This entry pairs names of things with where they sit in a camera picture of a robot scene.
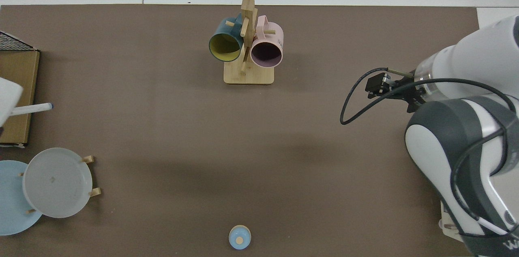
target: wooden base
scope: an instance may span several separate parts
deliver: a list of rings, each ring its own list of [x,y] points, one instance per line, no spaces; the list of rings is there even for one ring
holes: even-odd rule
[[[81,161],[83,163],[94,163],[94,157],[93,156],[87,156],[87,157],[84,157],[83,159],[81,159]]]
[[[99,187],[92,189],[92,191],[88,193],[88,195],[90,197],[96,196],[96,195],[99,195],[99,194],[101,194],[101,189]]]
[[[224,82],[235,85],[270,85],[274,83],[274,68],[259,67],[253,63],[250,56],[245,57],[242,48],[240,56],[231,62],[224,63]]]

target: wire mesh basket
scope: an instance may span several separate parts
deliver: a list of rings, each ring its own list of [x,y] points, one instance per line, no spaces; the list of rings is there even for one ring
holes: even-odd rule
[[[0,31],[0,50],[37,51],[20,39]]]

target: pink mug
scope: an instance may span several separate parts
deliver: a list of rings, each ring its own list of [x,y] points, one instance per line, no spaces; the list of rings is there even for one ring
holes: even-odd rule
[[[250,56],[261,67],[275,67],[283,59],[283,29],[267,16],[258,17],[256,39],[252,42]]]

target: black cable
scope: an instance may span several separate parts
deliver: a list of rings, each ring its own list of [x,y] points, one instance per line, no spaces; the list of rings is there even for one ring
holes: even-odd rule
[[[461,165],[465,162],[466,159],[469,158],[469,154],[474,150],[475,148],[478,148],[479,146],[482,146],[484,143],[490,141],[491,139],[495,139],[499,135],[503,135],[504,130],[500,128],[499,130],[495,131],[494,133],[491,133],[490,135],[487,135],[486,137],[482,137],[481,139],[478,139],[477,141],[473,142],[468,146],[462,154],[458,157],[458,160],[454,164],[451,172],[450,172],[450,190],[452,191],[454,195],[454,199],[456,199],[456,202],[458,202],[458,205],[471,217],[474,218],[476,221],[480,219],[478,215],[476,215],[469,207],[462,201],[461,196],[458,192],[458,189],[456,189],[456,181],[458,180],[458,172],[461,168]]]
[[[350,97],[352,96],[352,94],[354,93],[356,87],[358,86],[358,84],[360,84],[360,82],[365,79],[365,77],[369,76],[370,74],[372,73],[375,73],[375,72],[380,72],[380,71],[385,71],[387,72],[388,68],[387,67],[378,67],[376,69],[372,69],[371,71],[368,71],[367,73],[363,74],[360,78],[358,78],[358,80],[355,82],[354,86],[350,89],[350,92],[348,93],[348,96],[346,96],[346,100],[344,101],[344,105],[343,105],[343,109],[341,111],[341,124],[342,125],[346,125],[348,124],[349,122],[347,123],[344,123],[343,122],[343,118],[344,118],[344,111],[346,111],[346,106],[348,105],[348,102],[350,101]]]
[[[515,110],[515,106],[512,103],[512,101],[510,100],[510,98],[508,98],[505,94],[503,94],[498,89],[495,89],[494,87],[491,87],[491,86],[486,85],[484,83],[479,83],[479,82],[473,81],[473,80],[456,79],[456,78],[440,78],[440,79],[427,79],[427,80],[415,81],[413,83],[408,83],[408,84],[403,85],[401,87],[395,88],[395,89],[385,93],[384,95],[378,97],[376,100],[372,101],[370,104],[367,104],[363,109],[361,109],[361,111],[358,111],[354,116],[352,116],[348,120],[344,121],[343,120],[344,112],[345,112],[346,106],[348,104],[348,101],[350,99],[350,96],[352,96],[352,93],[353,93],[354,89],[357,87],[357,85],[360,83],[360,81],[363,78],[365,78],[366,76],[368,76],[372,72],[376,72],[375,70],[376,71],[380,71],[380,70],[383,70],[383,69],[382,68],[381,69],[374,69],[374,70],[371,70],[368,73],[364,74],[363,76],[361,76],[360,79],[358,79],[358,81],[354,84],[354,86],[350,90],[348,96],[346,97],[346,100],[344,101],[343,109],[341,110],[341,118],[339,120],[340,120],[342,125],[346,125],[346,124],[351,123],[352,121],[356,120],[359,116],[361,116],[364,112],[366,112],[367,110],[371,109],[371,107],[373,107],[376,104],[380,103],[380,101],[395,95],[396,93],[401,93],[402,91],[405,91],[407,89],[411,89],[411,88],[416,87],[416,86],[425,85],[425,84],[432,84],[432,83],[459,83],[459,84],[472,85],[472,86],[480,87],[482,89],[486,89],[486,90],[488,90],[488,91],[490,91],[492,93],[495,93],[497,96],[499,96],[499,98],[503,99],[506,102],[506,105],[508,105],[508,108],[513,113],[517,113],[517,111]]]
[[[356,89],[358,84],[366,76],[368,76],[369,74],[374,73],[374,72],[378,72],[378,71],[387,71],[387,68],[381,67],[381,68],[378,68],[378,69],[373,69],[373,70],[363,74],[357,80],[357,82],[354,84],[354,86],[352,87],[352,89],[348,93],[348,96],[346,97],[346,100],[344,101],[344,104],[343,104],[343,108],[341,110],[341,117],[340,117],[339,121],[341,122],[342,125],[346,125],[346,124],[349,124],[349,123],[353,122],[359,116],[361,116],[364,112],[366,112],[367,110],[371,109],[371,107],[373,107],[376,104],[380,103],[380,101],[393,96],[396,93],[400,93],[400,92],[402,92],[404,90],[407,90],[407,89],[410,89],[410,88],[413,88],[413,87],[417,87],[417,86],[420,86],[420,85],[432,84],[432,83],[459,83],[459,84],[472,85],[472,86],[480,87],[482,89],[486,89],[486,90],[496,94],[497,96],[499,96],[499,98],[501,98],[502,100],[504,100],[504,102],[506,102],[506,105],[508,105],[508,108],[510,109],[510,111],[512,111],[513,113],[517,114],[517,110],[515,109],[515,106],[512,103],[512,101],[510,100],[510,98],[508,98],[504,93],[502,93],[498,89],[495,89],[494,87],[491,87],[489,85],[480,83],[478,81],[473,81],[473,80],[456,79],[456,78],[440,78],[440,79],[427,79],[427,80],[416,81],[416,82],[408,83],[408,84],[403,85],[401,87],[395,88],[395,89],[385,93],[384,95],[380,96],[376,100],[372,101],[370,104],[366,105],[363,109],[358,111],[354,116],[352,116],[348,120],[344,121],[343,118],[344,118],[344,113],[345,113],[346,106],[348,105],[350,97],[352,96],[352,93],[354,92],[354,90]],[[495,139],[499,135],[503,135],[504,137],[506,136],[506,127],[503,124],[501,124],[498,120],[497,120],[497,122],[498,122],[498,124],[500,126],[499,130],[495,131],[494,133],[492,133],[490,135],[487,135],[486,137],[483,137],[482,139],[479,139],[478,141],[475,141],[470,146],[468,146],[462,152],[462,154],[458,157],[458,161],[456,161],[456,164],[452,168],[451,174],[450,174],[450,188],[451,188],[452,193],[454,195],[454,199],[456,199],[456,202],[458,202],[460,207],[471,218],[474,218],[476,221],[478,221],[480,219],[480,217],[477,216],[473,211],[471,211],[471,209],[469,209],[469,207],[462,201],[461,196],[458,193],[458,190],[456,189],[456,181],[457,181],[459,169],[461,168],[461,165],[465,162],[465,160],[468,158],[469,153],[471,153],[478,146],[482,146],[484,143],[490,141],[491,139]],[[505,148],[505,145],[504,145],[505,142],[504,141],[503,141],[503,144],[502,144],[502,152],[506,152],[506,148]]]

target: teal mug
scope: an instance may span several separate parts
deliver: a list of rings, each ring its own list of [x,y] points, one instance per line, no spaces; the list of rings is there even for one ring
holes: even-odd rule
[[[209,51],[214,57],[228,62],[240,56],[243,46],[243,37],[240,36],[242,24],[241,13],[220,22],[213,37],[209,39]]]

